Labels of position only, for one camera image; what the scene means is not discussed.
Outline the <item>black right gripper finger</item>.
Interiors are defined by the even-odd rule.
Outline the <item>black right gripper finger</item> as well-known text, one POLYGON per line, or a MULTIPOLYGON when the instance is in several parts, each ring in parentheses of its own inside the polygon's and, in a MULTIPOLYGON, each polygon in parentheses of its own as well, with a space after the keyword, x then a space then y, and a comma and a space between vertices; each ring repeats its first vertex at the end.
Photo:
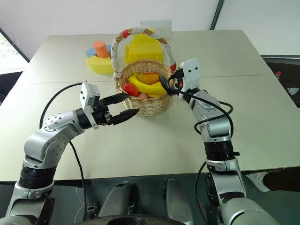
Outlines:
POLYGON ((162 85, 162 87, 168 91, 170 89, 170 86, 169 86, 169 82, 168 82, 168 79, 166 77, 164 77, 163 75, 160 75, 159 76, 159 79, 160 79, 160 83, 162 85))
POLYGON ((173 87, 171 87, 171 84, 170 84, 170 81, 172 81, 173 79, 174 79, 174 76, 171 76, 167 80, 167 91, 166 92, 168 95, 176 95, 176 90, 173 87))

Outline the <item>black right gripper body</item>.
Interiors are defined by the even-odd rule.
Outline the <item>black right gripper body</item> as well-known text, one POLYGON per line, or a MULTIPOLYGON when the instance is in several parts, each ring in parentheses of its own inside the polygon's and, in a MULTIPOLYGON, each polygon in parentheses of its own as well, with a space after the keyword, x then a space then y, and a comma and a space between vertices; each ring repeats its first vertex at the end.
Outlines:
POLYGON ((177 69, 174 73, 173 73, 173 79, 174 79, 174 86, 176 87, 176 89, 181 90, 183 87, 183 77, 184 77, 184 73, 183 73, 183 69, 177 69))

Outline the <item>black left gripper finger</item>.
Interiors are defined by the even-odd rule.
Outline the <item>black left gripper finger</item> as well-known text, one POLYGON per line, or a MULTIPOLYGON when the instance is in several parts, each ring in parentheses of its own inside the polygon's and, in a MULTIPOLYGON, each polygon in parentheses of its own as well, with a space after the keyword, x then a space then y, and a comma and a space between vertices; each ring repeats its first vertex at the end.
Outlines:
POLYGON ((134 117, 139 112, 139 109, 127 109, 116 116, 112 116, 113 125, 123 123, 134 117))
POLYGON ((130 97, 129 94, 118 93, 118 94, 114 94, 112 96, 105 97, 105 98, 103 98, 103 100, 105 101, 105 103, 107 105, 112 105, 112 104, 120 103, 129 97, 130 97))

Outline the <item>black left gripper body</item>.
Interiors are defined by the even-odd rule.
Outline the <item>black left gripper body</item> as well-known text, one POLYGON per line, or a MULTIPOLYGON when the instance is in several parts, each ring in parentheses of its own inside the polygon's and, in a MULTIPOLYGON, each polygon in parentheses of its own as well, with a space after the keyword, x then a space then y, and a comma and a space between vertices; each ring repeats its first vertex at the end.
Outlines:
POLYGON ((109 112, 108 105, 114 104, 112 98, 103 98, 98 101, 93 108, 92 116, 97 125, 114 125, 113 116, 109 112))

